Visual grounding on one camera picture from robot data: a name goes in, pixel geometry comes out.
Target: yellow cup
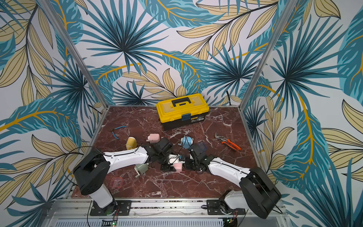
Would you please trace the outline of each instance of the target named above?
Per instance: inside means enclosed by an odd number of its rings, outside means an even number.
[[[131,150],[137,147],[137,142],[134,137],[129,137],[126,142],[126,149]]]

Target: tropical leaf wallpaper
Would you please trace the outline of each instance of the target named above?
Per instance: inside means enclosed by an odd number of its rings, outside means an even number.
[[[77,44],[86,4],[51,2]],[[103,107],[36,1],[1,0],[0,26],[1,226],[39,226],[69,188]]]
[[[110,105],[239,104],[287,2],[50,0]],[[362,225],[362,18],[358,0],[298,0],[245,97],[295,226]],[[0,0],[0,26],[0,215],[38,226],[104,109],[36,0]]]
[[[290,18],[244,109],[258,161],[293,226],[363,226],[363,2],[299,0]]]

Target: orange handle pliers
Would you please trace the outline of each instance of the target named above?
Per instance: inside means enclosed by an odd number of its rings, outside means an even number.
[[[225,138],[224,136],[221,136],[221,135],[218,135],[217,133],[215,133],[214,137],[216,139],[219,139],[220,141],[222,141],[222,144],[227,145],[228,147],[230,147],[231,149],[233,149],[235,151],[241,150],[241,148],[237,144],[233,143],[231,140]]]

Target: toolbox label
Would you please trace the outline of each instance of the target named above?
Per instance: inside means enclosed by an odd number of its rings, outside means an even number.
[[[198,119],[192,120],[192,122],[202,121],[202,120],[204,120],[204,116],[203,117],[199,117]]]

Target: red marble surface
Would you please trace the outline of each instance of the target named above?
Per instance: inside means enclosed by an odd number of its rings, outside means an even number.
[[[112,130],[126,125],[126,128],[115,130],[115,139]],[[241,147],[236,152],[223,145],[214,138],[214,133],[229,138]],[[138,144],[145,143],[150,133],[159,133],[167,137],[172,143],[173,151],[178,153],[180,146],[177,143],[184,135],[191,136],[194,142],[204,141],[208,149],[206,154],[213,154],[232,164],[253,168],[256,166],[250,143],[248,141],[242,120],[237,108],[221,107],[210,108],[205,120],[200,123],[183,126],[169,131],[163,131],[156,107],[111,107],[104,125],[98,134],[95,146],[105,152],[126,150],[126,141],[129,136],[135,137]],[[187,149],[181,149],[181,154],[188,155]],[[181,173],[163,173],[160,164],[155,163],[145,175],[135,178],[134,165],[109,173],[105,185],[114,197],[219,197],[228,189],[240,190],[238,186],[222,177],[195,171],[182,171]],[[120,188],[110,187],[113,177],[122,177]],[[84,197],[78,187],[73,191],[73,198]]]

